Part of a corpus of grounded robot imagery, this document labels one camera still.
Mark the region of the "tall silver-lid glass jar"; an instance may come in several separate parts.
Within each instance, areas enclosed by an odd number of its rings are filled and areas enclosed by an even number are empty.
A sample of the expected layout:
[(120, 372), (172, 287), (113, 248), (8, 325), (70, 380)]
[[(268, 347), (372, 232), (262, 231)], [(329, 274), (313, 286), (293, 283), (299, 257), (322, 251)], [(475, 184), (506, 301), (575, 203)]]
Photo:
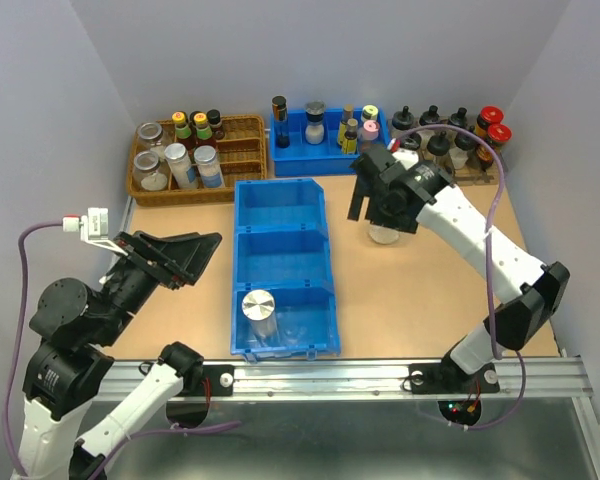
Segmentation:
[(276, 302), (268, 290), (249, 291), (241, 302), (241, 310), (247, 318), (254, 337), (262, 344), (275, 342), (278, 335)]

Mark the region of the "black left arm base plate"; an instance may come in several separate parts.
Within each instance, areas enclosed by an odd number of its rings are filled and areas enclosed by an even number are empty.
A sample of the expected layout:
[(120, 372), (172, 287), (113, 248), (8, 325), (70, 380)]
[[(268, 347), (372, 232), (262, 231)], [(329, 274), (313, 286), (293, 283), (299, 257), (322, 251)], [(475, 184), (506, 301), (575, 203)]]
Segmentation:
[(231, 397), (235, 366), (229, 363), (205, 363), (184, 378), (183, 390), (177, 397)]

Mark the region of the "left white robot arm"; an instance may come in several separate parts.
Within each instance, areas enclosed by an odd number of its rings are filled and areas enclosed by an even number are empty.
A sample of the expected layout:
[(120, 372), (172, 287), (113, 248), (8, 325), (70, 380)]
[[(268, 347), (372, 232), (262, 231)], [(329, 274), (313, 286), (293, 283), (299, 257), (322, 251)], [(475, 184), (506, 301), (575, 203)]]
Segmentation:
[(100, 424), (78, 432), (114, 364), (113, 345), (158, 287), (194, 285), (222, 241), (218, 233), (114, 238), (82, 232), (83, 242), (117, 261), (94, 290), (75, 278), (52, 282), (29, 327), (41, 338), (23, 383), (25, 421), (19, 479), (103, 479), (124, 442), (176, 395), (205, 388), (204, 358), (181, 342), (161, 351), (140, 384)]

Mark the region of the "round open-top glass jar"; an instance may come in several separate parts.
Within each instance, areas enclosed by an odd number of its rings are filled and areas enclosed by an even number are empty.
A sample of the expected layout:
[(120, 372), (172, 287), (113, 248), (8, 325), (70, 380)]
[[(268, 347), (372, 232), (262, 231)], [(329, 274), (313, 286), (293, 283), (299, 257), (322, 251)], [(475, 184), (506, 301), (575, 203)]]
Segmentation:
[(375, 243), (380, 245), (394, 244), (400, 238), (398, 231), (373, 224), (370, 225), (368, 234)]

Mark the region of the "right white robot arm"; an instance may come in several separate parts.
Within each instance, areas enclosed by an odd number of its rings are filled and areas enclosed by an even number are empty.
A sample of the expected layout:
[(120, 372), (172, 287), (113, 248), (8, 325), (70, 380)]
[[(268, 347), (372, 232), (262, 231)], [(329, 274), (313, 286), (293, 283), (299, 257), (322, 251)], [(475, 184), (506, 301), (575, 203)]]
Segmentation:
[(422, 388), (464, 389), (497, 355), (521, 350), (555, 313), (569, 270), (529, 255), (488, 225), (446, 171), (429, 161), (407, 165), (383, 146), (364, 152), (351, 168), (356, 183), (349, 219), (403, 233), (427, 228), (491, 282), (487, 297), (500, 302), (493, 316), (422, 371)]

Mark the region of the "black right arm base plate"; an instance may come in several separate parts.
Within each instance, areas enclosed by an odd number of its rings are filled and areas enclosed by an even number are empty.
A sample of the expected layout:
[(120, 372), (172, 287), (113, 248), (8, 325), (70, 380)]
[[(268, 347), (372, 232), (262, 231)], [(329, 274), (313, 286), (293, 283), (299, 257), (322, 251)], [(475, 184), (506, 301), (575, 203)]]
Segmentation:
[(405, 381), (415, 395), (461, 395), (477, 391), (493, 394), (500, 391), (493, 363), (487, 363), (473, 374), (466, 374), (451, 362), (442, 360), (415, 363), (409, 366)]

